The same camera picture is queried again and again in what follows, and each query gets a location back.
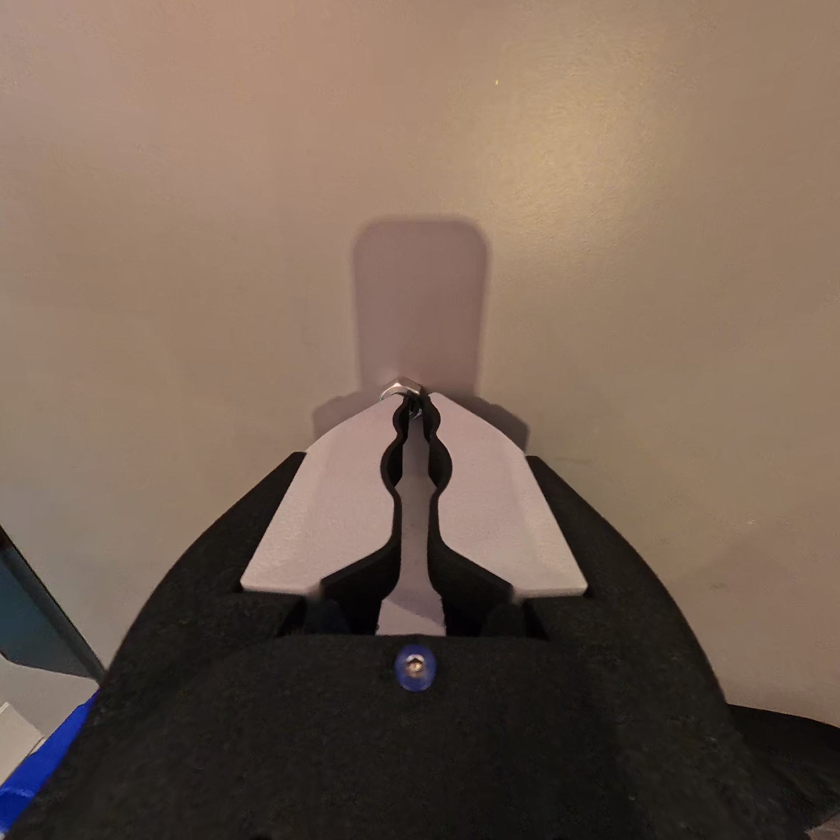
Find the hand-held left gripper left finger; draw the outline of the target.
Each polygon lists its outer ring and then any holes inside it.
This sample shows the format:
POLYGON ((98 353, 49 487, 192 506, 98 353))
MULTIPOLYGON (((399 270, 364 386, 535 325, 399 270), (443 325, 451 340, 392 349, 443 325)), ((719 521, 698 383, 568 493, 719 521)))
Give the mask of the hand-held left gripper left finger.
POLYGON ((346 419, 305 452, 240 584, 312 596, 402 535, 403 396, 346 419))

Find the silver hex nut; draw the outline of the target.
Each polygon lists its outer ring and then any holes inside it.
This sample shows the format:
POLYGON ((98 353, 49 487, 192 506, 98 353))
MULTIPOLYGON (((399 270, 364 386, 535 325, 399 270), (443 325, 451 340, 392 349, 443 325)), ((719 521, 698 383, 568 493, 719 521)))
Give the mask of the silver hex nut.
POLYGON ((399 396, 407 401, 409 419, 414 419, 422 413, 426 393, 424 385, 408 377, 398 376, 380 393, 379 402, 399 396))

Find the blue plastic tray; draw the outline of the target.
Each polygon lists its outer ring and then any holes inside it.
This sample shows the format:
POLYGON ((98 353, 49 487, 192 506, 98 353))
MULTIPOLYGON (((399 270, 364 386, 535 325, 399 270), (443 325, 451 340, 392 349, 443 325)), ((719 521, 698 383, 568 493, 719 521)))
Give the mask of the blue plastic tray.
POLYGON ((1 785, 1 832, 5 835, 46 784, 78 736, 100 690, 80 704, 36 749, 28 754, 1 785))

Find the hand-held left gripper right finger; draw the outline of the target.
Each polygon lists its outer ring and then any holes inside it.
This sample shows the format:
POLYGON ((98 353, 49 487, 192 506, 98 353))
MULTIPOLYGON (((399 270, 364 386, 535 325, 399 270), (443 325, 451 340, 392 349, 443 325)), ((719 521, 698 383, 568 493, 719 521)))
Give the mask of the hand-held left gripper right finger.
POLYGON ((515 600, 584 594, 584 575, 523 450, 445 395, 429 402, 452 469, 437 503, 444 546, 509 584, 515 600))

